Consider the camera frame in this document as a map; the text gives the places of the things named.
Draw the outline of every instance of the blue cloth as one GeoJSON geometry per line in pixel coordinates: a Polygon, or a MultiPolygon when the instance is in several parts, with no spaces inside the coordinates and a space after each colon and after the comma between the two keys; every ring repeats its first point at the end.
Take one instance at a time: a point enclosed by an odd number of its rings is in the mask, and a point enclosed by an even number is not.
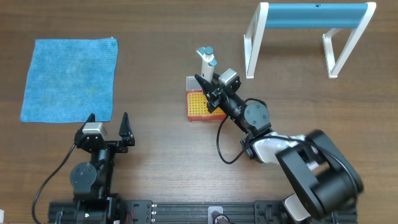
{"type": "Polygon", "coordinates": [[[118,40],[36,40],[22,122],[110,121],[118,40]]]}

